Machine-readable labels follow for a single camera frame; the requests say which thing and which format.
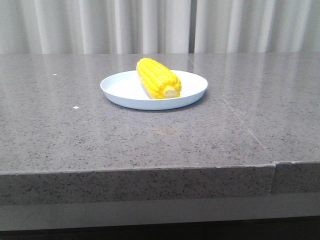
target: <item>table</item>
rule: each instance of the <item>table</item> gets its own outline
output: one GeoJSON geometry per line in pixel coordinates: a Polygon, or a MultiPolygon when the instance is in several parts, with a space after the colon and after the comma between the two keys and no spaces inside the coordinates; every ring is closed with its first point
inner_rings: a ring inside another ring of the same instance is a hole
{"type": "Polygon", "coordinates": [[[319,62],[306,52],[0,55],[0,230],[319,215],[319,62]],[[158,111],[108,101],[100,82],[143,57],[204,77],[205,95],[158,111]],[[38,209],[46,220],[25,224],[38,209]],[[90,214],[99,220],[79,221],[90,214]]]}

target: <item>white curtain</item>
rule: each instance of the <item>white curtain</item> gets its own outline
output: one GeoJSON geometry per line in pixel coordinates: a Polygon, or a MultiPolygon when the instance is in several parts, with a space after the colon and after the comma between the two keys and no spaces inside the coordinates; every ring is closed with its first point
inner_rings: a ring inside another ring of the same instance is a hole
{"type": "Polygon", "coordinates": [[[0,0],[0,54],[300,51],[320,0],[0,0]]]}

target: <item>white plate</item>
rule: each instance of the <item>white plate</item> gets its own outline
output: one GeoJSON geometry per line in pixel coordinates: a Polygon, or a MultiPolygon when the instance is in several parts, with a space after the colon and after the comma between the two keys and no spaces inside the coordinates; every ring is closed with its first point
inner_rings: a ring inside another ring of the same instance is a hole
{"type": "Polygon", "coordinates": [[[187,106],[205,93],[208,82],[197,74],[172,70],[181,80],[180,97],[152,99],[145,91],[136,70],[117,73],[105,78],[100,87],[113,103],[139,110],[167,110],[187,106]]]}

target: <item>gray speckled countertop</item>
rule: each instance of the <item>gray speckled countertop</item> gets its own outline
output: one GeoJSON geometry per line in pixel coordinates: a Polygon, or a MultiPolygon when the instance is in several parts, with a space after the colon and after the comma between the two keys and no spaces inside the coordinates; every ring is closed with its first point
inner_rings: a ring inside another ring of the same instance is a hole
{"type": "Polygon", "coordinates": [[[320,192],[320,53],[0,55],[0,205],[320,192]],[[142,57],[203,76],[143,111],[100,82],[142,57]]]}

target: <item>corn on the cob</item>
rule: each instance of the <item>corn on the cob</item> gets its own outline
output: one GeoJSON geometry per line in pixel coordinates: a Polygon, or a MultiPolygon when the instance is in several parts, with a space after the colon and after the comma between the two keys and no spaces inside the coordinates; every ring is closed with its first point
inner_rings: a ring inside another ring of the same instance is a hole
{"type": "Polygon", "coordinates": [[[151,58],[142,58],[136,65],[136,71],[151,98],[168,99],[180,96],[180,79],[160,62],[151,58]]]}

